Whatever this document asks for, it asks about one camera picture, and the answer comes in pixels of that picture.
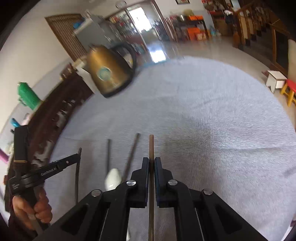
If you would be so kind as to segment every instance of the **metal rod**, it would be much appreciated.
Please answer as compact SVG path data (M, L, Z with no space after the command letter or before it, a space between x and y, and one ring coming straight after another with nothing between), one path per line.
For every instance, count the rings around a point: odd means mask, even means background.
M128 173L130 172L130 169L131 169L131 162L133 160L133 155L135 153L135 150L136 150L136 147L137 147L140 136L141 136L141 134L137 133L136 137L135 137L135 139L133 141L133 147L132 147L130 155L128 157L128 161L126 163L126 168L125 168L124 173L123 173L122 182L127 181Z
M78 149L79 161L76 163L76 172L75 172L75 203L78 203L78 182L79 182L79 169L80 169L80 158L81 158L81 147Z
M148 241L154 240L154 136L149 135L149 227Z
M111 156L111 139L108 139L107 143L107 160L106 160L106 176L110 171L110 156Z

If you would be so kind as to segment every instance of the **finger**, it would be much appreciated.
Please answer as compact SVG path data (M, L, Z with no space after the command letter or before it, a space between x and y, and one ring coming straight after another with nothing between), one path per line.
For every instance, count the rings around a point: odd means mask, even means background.
M35 212L39 213L39 212L41 212L41 211L46 210L47 207L48 207L48 198L45 197L45 198L39 200L39 201L35 204L35 206L34 206L34 210L35 210Z
M44 188L40 188L40 191L39 191L39 198L40 198L40 199L44 199L44 198L46 198L46 192L45 192Z
M30 207L28 202L19 196L14 196L12 199L14 211L17 209L23 210L27 214L35 214L34 210Z
M41 219L41 222L42 222L42 223L49 223L51 220L52 220L52 214L51 214L51 216L48 217L48 218Z
M48 209L46 209L46 210L44 210L44 211L42 211L40 213L36 213L35 216L38 219L48 218L48 217L50 217L52 215L51 210L52 210L52 208L51 208L51 206L49 206Z
M27 215L27 213L21 209L14 209L15 215L17 218L29 229L34 230L31 221Z

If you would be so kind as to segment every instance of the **blue object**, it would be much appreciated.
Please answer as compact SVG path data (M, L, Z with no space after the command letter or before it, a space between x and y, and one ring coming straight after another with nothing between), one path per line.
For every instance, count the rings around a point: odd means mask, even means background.
M20 124L19 124L19 123L16 121L16 119L14 119L14 118L11 118L10 123L11 123L14 127L19 127L19 126L20 126Z
M210 33L213 37L216 36L216 29L212 25L210 26Z
M74 29L78 29L79 26L80 26L83 22L84 22L84 20L83 20L83 21L80 21L80 22L77 22L77 23L74 23L74 24L73 24L73 28L74 28Z

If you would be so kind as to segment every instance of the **kettle logo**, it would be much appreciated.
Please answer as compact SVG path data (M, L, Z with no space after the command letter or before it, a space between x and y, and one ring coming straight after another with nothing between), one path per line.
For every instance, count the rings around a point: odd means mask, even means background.
M111 78L111 70L108 69L107 67L101 67L96 75L103 81L108 81Z

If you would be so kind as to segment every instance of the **red stool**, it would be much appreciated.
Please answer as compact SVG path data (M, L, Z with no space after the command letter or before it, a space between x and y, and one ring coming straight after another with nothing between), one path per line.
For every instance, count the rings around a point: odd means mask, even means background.
M281 90L281 95L285 94L286 96L288 96L288 101L287 101L287 105L290 107L292 101L294 102L294 104L296 104L296 99L294 98L294 93L296 92L296 83L294 83L292 80L287 80L284 87Z

